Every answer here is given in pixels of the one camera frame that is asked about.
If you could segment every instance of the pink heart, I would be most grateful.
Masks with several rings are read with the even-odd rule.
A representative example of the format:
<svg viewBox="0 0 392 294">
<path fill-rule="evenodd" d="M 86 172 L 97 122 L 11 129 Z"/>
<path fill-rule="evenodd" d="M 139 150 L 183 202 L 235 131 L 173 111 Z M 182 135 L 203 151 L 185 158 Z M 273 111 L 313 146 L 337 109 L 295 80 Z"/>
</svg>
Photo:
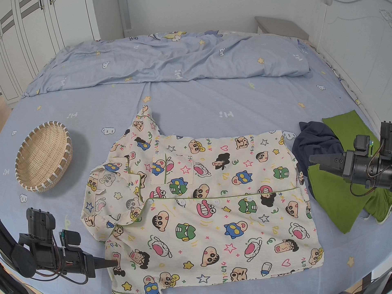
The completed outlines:
<svg viewBox="0 0 392 294">
<path fill-rule="evenodd" d="M 283 267 L 290 267 L 291 266 L 290 260 L 287 258 L 284 262 L 282 262 L 282 266 Z"/>
</svg>

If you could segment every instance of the green cloth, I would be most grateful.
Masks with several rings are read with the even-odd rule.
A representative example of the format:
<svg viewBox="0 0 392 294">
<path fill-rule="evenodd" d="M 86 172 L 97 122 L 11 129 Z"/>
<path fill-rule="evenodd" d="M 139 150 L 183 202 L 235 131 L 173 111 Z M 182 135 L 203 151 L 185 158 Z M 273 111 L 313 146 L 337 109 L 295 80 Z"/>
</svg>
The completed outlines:
<svg viewBox="0 0 392 294">
<path fill-rule="evenodd" d="M 357 135 L 369 135 L 374 142 L 373 153 L 380 146 L 376 136 L 369 130 L 355 110 L 343 115 L 323 119 L 342 143 L 343 149 L 354 150 L 354 139 Z M 311 165 L 308 169 L 309 180 L 314 196 L 329 218 L 343 233 L 350 231 L 361 210 L 373 215 L 377 221 L 383 221 L 389 215 L 392 205 L 392 193 L 387 189 L 377 188 L 369 195 L 355 197 L 350 193 L 350 184 L 344 179 L 326 171 L 319 165 Z M 364 194 L 365 186 L 353 184 L 352 191 Z"/>
</svg>

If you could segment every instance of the cartoon print shirt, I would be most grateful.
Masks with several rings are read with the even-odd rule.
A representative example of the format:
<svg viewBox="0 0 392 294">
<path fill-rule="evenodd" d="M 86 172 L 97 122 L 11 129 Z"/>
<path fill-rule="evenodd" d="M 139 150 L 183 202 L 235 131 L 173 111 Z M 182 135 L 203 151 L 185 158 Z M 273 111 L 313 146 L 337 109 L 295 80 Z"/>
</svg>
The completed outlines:
<svg viewBox="0 0 392 294">
<path fill-rule="evenodd" d="M 323 262 L 281 131 L 166 137 L 147 106 L 91 172 L 81 219 L 118 262 L 108 269 L 114 293 L 282 276 Z"/>
</svg>

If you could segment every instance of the white wardrobe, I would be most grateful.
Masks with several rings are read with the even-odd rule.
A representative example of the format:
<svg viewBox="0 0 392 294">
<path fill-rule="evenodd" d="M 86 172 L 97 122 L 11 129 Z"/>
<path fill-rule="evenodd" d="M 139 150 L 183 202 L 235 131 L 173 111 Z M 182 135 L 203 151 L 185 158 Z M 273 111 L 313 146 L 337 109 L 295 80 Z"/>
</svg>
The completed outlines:
<svg viewBox="0 0 392 294">
<path fill-rule="evenodd" d="M 0 92 L 13 105 L 65 46 L 123 37 L 118 0 L 0 0 Z"/>
</svg>

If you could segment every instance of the basket rim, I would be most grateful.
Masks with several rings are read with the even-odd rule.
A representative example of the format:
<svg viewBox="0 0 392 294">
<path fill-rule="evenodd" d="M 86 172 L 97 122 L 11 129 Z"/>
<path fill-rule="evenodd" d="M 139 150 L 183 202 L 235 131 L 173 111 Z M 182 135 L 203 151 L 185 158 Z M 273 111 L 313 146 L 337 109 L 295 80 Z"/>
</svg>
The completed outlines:
<svg viewBox="0 0 392 294">
<path fill-rule="evenodd" d="M 23 146 L 27 144 L 27 140 L 30 139 L 32 140 L 31 136 L 37 134 L 38 131 L 42 129 L 46 129 L 51 126 L 57 126 L 61 127 L 63 131 L 66 133 L 67 136 L 67 143 L 65 144 L 66 149 L 63 153 L 63 158 L 61 159 L 60 164 L 58 165 L 57 169 L 52 173 L 52 175 L 47 178 L 44 182 L 42 182 L 39 185 L 36 186 L 27 186 L 22 182 L 20 179 L 19 175 L 19 162 L 22 160 L 20 159 L 20 156 L 22 155 L 22 150 Z M 22 145 L 19 147 L 17 157 L 15 159 L 15 177 L 17 178 L 18 183 L 26 190 L 32 191 L 32 192 L 43 192 L 46 191 L 47 189 L 53 187 L 61 178 L 62 176 L 62 171 L 67 169 L 67 162 L 72 159 L 72 144 L 71 144 L 71 137 L 69 135 L 68 129 L 66 126 L 58 121 L 48 121 L 45 123 L 42 123 L 41 125 L 37 126 L 34 130 L 32 130 L 27 137 L 23 140 Z"/>
</svg>

